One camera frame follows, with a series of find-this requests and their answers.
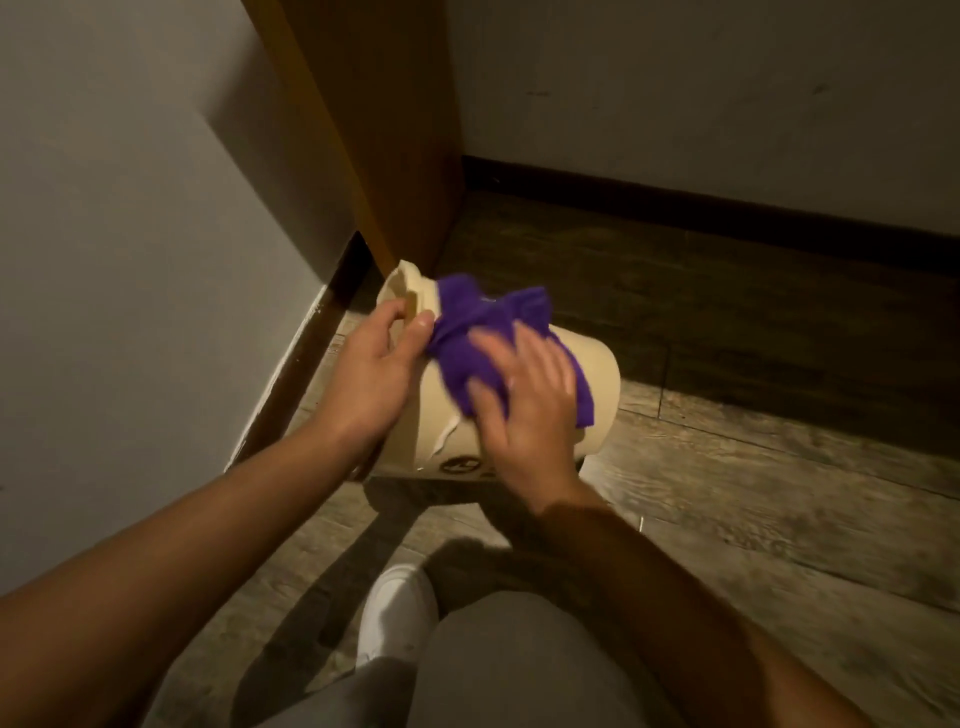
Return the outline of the person's left hand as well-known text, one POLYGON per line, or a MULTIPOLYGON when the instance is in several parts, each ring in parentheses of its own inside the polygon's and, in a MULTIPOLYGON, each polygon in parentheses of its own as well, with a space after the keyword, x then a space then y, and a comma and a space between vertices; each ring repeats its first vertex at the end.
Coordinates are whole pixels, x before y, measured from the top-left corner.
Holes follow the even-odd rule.
POLYGON ((402 414, 423 360, 413 370, 392 364, 406 314, 403 298, 381 302, 343 342, 310 420, 313 431, 343 452, 366 452, 402 414))

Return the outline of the person's right hand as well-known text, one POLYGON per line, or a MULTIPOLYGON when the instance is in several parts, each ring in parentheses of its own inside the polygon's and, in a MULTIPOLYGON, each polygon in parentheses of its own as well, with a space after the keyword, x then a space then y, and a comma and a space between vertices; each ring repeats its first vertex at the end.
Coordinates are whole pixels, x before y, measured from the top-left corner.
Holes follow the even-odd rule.
POLYGON ((482 445, 499 480, 536 515, 587 504, 590 489, 574 466, 577 381, 567 352, 521 321, 513 345, 483 329, 472 330, 470 339, 510 395, 510 448, 482 445))

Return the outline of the purple cleaning cloth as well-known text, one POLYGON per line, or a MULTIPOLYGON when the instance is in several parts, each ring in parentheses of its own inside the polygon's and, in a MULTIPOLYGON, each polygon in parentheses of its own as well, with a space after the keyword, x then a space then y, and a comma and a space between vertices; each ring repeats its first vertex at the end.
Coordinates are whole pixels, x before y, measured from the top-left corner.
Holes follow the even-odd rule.
POLYGON ((555 341, 571 360, 577 382, 576 426, 587 430, 596 425, 596 405, 586 373, 573 353, 551 327, 553 306, 543 286, 512 290, 500 297, 485 293, 476 278, 455 273, 437 279, 439 314, 427 346, 436 360, 442 382, 464 416, 475 417, 470 382, 477 380, 498 395, 501 410, 509 415, 510 394, 495 363, 474 346, 471 331, 483 330, 515 344, 515 322, 544 339, 555 341))

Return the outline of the cream plastic waste bin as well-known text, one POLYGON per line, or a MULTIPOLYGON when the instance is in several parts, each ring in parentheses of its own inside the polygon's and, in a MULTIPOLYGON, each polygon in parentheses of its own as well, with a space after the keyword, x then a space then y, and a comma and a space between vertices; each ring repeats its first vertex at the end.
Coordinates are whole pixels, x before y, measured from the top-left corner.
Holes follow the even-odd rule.
POLYGON ((515 321, 555 340, 571 360, 577 380, 574 462, 581 465, 601 450, 618 410, 617 358, 602 342, 554 325, 546 288, 534 286, 493 297, 468 274, 434 280, 413 262, 402 260, 387 276, 376 300, 394 299, 405 303, 406 312, 403 321, 391 326, 392 344, 417 314, 431 311, 436 319, 412 394, 371 466, 375 477, 462 481, 495 477, 473 422, 467 384, 471 379, 484 381, 498 394, 504 409, 509 398, 497 368, 473 347, 469 332, 480 327, 512 342, 515 321))

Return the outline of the person's left forearm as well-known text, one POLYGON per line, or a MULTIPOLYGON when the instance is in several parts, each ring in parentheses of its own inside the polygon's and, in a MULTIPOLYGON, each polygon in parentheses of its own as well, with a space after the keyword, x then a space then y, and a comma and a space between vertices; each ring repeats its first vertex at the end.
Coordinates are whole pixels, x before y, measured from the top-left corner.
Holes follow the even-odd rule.
POLYGON ((0 596, 0 728, 103 728, 138 708, 365 448, 310 422, 0 596))

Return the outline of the person's right forearm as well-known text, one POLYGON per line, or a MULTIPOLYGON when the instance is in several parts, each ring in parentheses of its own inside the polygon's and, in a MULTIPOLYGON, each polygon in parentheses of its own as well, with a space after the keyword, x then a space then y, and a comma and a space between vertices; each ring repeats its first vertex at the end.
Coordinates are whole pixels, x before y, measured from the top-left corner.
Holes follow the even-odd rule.
POLYGON ((583 481, 529 498, 693 728, 873 728, 867 714, 712 593, 583 481))

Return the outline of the dark wooden baseboard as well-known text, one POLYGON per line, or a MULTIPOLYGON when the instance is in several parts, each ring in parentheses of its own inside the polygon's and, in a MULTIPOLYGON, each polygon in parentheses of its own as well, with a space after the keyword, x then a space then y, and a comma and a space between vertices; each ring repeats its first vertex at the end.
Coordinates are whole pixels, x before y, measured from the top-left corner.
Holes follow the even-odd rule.
POLYGON ((372 265, 367 243, 362 234, 355 231, 329 285, 313 303, 279 364, 227 463, 227 470, 282 439, 372 265))
POLYGON ((960 234, 880 224, 465 154, 469 190, 960 281, 960 234))

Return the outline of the white shoe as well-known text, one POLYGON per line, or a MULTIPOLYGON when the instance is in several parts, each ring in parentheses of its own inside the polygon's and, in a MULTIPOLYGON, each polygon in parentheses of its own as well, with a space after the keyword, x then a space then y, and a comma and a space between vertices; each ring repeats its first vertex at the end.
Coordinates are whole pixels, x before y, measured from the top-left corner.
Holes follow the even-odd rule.
POLYGON ((441 621, 433 585, 416 564, 395 564, 374 581, 361 615, 356 669, 388 661, 416 668, 441 621))

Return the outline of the brown wooden door panel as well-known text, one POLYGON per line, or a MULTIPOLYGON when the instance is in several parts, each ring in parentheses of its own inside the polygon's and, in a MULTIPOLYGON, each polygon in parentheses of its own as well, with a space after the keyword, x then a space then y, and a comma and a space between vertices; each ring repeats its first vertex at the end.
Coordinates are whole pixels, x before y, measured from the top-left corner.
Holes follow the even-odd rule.
POLYGON ((383 274, 434 270, 466 192, 446 0, 242 0, 284 87, 339 155, 383 274))

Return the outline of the grey trousers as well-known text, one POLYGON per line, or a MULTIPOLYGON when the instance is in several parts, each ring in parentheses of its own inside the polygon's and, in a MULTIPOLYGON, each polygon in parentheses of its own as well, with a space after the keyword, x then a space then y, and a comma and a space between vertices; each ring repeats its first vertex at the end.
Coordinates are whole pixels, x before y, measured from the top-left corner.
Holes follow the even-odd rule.
POLYGON ((256 728, 653 728, 571 614, 497 591, 441 619, 417 667, 375 661, 256 728))

